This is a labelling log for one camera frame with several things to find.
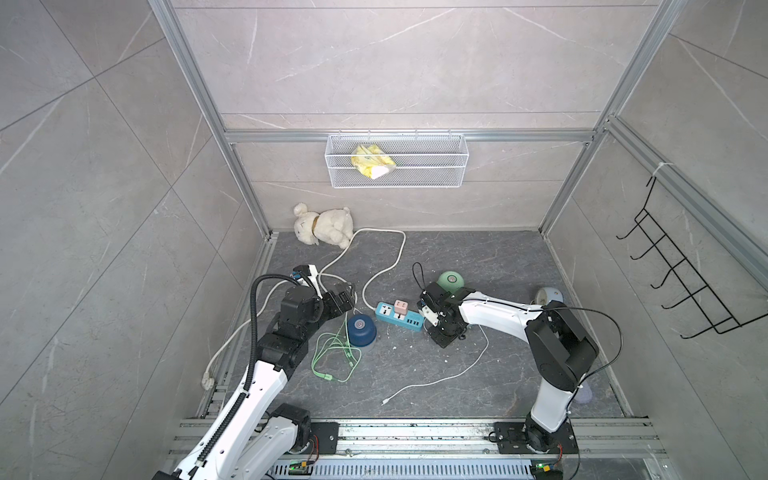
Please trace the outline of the teal power strip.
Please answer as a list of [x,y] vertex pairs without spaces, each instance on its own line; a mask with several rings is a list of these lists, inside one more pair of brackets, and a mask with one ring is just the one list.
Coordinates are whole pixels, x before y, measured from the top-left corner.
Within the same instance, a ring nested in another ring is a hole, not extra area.
[[376,318],[380,321],[408,330],[419,331],[423,328],[425,319],[420,313],[410,310],[408,304],[408,313],[406,316],[396,315],[393,308],[394,303],[388,304],[379,302],[375,309]]

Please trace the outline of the pink USB charger adapter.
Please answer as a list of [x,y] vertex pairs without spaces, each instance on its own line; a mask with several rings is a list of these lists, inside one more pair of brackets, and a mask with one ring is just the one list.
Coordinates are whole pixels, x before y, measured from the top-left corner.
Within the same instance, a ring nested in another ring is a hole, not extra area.
[[406,316],[408,313],[408,303],[405,301],[396,300],[393,308],[396,315]]

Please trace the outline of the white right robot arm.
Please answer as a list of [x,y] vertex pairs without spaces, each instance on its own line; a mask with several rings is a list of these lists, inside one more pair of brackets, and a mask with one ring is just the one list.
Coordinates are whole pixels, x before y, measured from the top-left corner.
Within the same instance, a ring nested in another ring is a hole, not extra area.
[[600,353],[597,342],[575,316],[578,309],[566,305],[551,288],[539,289],[536,303],[521,304],[466,286],[427,283],[419,262],[412,265],[411,271],[421,288],[419,312],[425,318],[429,337],[438,346],[448,347],[472,325],[489,327],[528,345],[541,382],[526,416],[523,435],[531,451],[551,451],[582,384],[618,358],[592,368]]

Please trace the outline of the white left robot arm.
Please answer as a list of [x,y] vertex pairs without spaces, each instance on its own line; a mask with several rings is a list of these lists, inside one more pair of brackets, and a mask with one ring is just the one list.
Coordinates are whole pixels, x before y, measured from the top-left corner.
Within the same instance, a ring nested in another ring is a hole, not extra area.
[[[285,281],[290,288],[259,335],[258,289],[266,280]],[[191,452],[172,472],[156,472],[156,479],[262,479],[283,455],[319,448],[310,414],[299,407],[283,404],[260,431],[256,428],[306,357],[313,335],[326,321],[353,310],[352,284],[339,281],[325,291],[320,280],[316,267],[306,264],[289,275],[267,273],[253,280],[249,362],[238,388]]]

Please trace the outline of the cream plush toy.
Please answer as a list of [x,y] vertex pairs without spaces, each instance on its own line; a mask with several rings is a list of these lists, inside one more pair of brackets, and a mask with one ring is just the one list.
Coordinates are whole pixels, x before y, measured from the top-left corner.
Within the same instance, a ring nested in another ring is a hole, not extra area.
[[294,234],[305,245],[320,242],[346,249],[353,237],[353,218],[348,207],[327,210],[322,213],[310,211],[305,203],[293,208],[296,216]]

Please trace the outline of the grey round alarm clock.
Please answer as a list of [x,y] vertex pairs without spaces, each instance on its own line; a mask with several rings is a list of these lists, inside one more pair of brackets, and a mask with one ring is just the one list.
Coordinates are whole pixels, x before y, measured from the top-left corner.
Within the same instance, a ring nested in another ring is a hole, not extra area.
[[552,301],[559,303],[564,302],[564,297],[561,291],[554,287],[541,287],[536,291],[532,303],[534,305],[546,306]]

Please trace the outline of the yellow crumpled bag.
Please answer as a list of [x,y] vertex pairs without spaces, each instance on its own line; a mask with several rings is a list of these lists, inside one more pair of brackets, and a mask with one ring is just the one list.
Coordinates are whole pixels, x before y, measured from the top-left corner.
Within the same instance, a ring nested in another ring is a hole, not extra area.
[[377,180],[393,173],[397,165],[378,145],[358,145],[350,155],[350,163],[364,177]]

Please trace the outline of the green cordless meat grinder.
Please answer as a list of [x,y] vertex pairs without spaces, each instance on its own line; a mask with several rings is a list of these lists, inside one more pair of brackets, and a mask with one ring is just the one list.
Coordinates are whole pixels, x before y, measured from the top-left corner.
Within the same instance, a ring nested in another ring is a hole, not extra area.
[[449,293],[455,293],[465,286],[461,274],[456,271],[445,271],[438,277],[437,284]]

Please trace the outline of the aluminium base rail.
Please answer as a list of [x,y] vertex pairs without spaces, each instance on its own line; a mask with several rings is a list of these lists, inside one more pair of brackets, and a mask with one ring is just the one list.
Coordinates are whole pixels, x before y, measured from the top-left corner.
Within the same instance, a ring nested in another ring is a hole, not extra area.
[[167,479],[561,479],[588,460],[639,460],[652,479],[675,473],[651,422],[643,418],[566,421],[541,434],[522,420],[333,419],[274,417],[240,448],[204,448],[183,423]]

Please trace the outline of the black wall hook rack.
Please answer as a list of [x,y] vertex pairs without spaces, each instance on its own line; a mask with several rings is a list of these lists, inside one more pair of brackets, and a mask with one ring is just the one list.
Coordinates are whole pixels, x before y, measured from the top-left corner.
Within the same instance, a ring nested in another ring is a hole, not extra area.
[[758,321],[766,320],[766,313],[747,320],[739,320],[711,283],[702,275],[701,269],[694,265],[667,230],[653,216],[649,210],[649,204],[656,183],[657,179],[654,176],[648,179],[645,184],[644,202],[634,215],[631,227],[624,234],[617,235],[616,239],[626,241],[633,234],[638,233],[645,239],[647,248],[641,253],[630,254],[629,259],[639,261],[653,253],[662,260],[665,267],[664,275],[660,280],[650,284],[651,289],[660,290],[671,279],[683,289],[684,293],[673,303],[661,305],[663,311],[670,312],[682,305],[692,303],[703,317],[703,327],[690,334],[680,333],[680,338],[691,340],[710,332],[724,335]]

